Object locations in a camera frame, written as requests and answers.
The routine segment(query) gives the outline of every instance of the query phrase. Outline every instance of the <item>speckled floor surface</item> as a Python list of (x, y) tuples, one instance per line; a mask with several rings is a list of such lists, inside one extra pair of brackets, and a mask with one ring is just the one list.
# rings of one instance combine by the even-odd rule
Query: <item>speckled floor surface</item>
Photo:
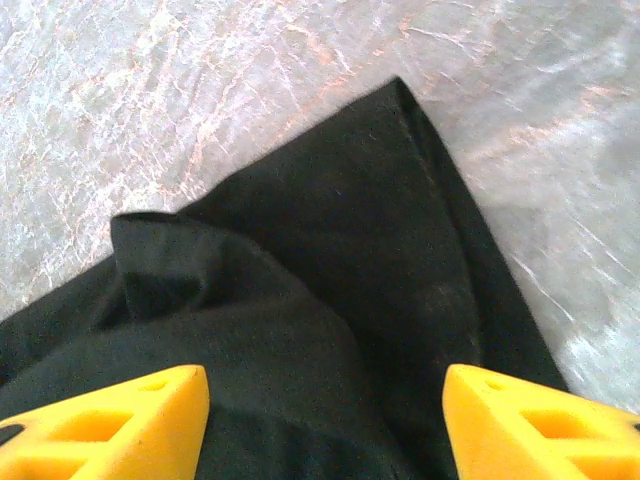
[(572, 388), (640, 411), (637, 0), (0, 0), (0, 318), (394, 74)]

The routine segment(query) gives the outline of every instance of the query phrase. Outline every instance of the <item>concrete floor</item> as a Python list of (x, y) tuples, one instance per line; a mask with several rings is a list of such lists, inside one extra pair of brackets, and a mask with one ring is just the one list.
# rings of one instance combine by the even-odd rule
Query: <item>concrete floor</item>
[(394, 74), (573, 389), (640, 411), (638, 0), (0, 0), (0, 318)]

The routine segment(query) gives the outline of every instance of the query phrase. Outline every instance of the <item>black cloth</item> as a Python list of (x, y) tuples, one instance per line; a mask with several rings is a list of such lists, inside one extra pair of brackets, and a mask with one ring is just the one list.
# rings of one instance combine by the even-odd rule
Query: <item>black cloth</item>
[(453, 479), (448, 365), (566, 389), (399, 79), (177, 214), (111, 227), (112, 257), (0, 324), (0, 418), (196, 363), (198, 479)]

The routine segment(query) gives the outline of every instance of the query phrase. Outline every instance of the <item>black fabric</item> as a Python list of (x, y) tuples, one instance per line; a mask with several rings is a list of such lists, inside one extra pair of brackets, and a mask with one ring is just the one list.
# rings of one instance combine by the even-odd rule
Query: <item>black fabric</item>
[(456, 478), (463, 362), (565, 389), (446, 148), (393, 80), (0, 324), (0, 418), (206, 367), (198, 479)]

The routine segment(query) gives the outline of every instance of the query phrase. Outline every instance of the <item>yellow object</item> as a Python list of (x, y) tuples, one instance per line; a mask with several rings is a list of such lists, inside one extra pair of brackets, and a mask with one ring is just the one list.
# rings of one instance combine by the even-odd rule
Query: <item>yellow object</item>
[(640, 480), (640, 416), (467, 365), (443, 406), (460, 480)]
[(70, 398), (0, 421), (24, 426), (0, 446), (0, 479), (192, 480), (208, 414), (195, 365)]

